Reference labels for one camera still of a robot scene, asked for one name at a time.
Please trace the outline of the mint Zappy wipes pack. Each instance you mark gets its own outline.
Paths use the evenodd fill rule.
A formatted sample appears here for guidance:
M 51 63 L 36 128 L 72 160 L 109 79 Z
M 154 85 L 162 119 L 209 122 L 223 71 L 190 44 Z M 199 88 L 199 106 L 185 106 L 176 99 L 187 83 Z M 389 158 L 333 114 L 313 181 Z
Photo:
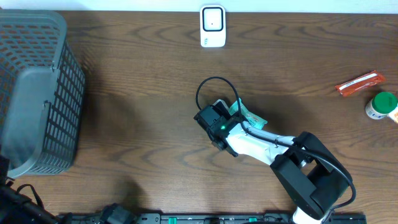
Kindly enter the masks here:
M 240 109 L 241 109 L 241 113 L 242 115 L 247 119 L 248 123 L 253 126 L 254 128 L 257 129 L 262 129 L 266 124 L 267 124 L 267 120 L 261 118 L 260 116 L 250 112 L 245 105 L 242 102 L 242 99 L 239 99 L 240 101 Z M 234 115 L 236 112 L 238 112 L 238 102 L 235 101 L 230 107 L 228 112 L 230 113 L 230 115 Z

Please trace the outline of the red Top chocolate bar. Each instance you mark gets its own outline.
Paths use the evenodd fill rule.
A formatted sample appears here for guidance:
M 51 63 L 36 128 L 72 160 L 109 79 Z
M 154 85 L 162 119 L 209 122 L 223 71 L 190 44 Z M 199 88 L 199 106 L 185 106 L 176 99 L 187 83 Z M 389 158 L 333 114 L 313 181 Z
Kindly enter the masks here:
M 373 70 L 367 74 L 357 77 L 353 80 L 335 86 L 335 89 L 343 96 L 349 96 L 360 90 L 366 89 L 370 86 L 377 85 L 386 81 L 386 78 L 381 73 Z

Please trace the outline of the green lid jar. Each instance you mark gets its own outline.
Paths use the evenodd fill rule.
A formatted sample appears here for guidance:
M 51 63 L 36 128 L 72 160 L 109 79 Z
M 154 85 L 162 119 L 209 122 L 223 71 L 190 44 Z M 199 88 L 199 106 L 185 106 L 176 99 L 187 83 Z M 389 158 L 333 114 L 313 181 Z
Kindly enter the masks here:
M 390 92 L 380 92 L 365 106 L 371 119 L 383 119 L 397 107 L 397 97 Z

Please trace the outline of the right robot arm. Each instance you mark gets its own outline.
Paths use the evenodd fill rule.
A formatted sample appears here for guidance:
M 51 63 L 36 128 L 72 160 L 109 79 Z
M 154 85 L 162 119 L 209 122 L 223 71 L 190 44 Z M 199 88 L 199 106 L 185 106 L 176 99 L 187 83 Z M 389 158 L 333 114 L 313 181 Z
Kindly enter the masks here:
M 219 150 L 270 166 L 297 206 L 294 223 L 325 222 L 346 189 L 355 189 L 349 172 L 312 133 L 293 137 L 257 129 L 221 102 L 201 109 L 194 119 Z

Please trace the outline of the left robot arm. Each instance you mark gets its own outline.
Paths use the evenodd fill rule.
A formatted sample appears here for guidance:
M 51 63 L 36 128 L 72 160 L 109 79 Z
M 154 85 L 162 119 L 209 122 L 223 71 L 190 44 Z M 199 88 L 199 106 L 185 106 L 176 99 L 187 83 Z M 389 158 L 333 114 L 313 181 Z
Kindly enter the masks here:
M 47 212 L 31 198 L 11 188 L 13 181 L 7 176 L 9 160 L 1 156 L 1 224 L 56 224 L 61 219 Z

